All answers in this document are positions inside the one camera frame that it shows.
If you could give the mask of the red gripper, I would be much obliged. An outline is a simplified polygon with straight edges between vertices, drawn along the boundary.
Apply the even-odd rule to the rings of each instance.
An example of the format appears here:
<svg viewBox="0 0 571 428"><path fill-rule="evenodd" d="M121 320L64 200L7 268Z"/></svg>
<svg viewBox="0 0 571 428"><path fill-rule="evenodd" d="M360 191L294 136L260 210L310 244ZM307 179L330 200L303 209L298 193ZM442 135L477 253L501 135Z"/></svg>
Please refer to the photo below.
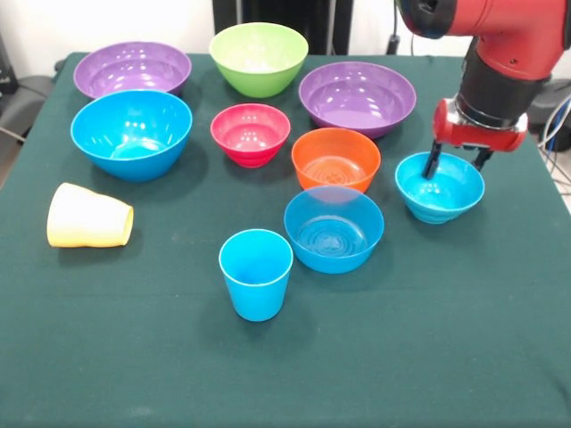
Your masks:
<svg viewBox="0 0 571 428"><path fill-rule="evenodd" d="M482 126L466 119L454 98L442 99L436 106L433 120L434 141L426 159L422 177L430 180L437 171L442 144L478 148L472 165L480 171L493 152L514 152L525 140L528 117L524 113L517 123L506 129Z"/></svg>

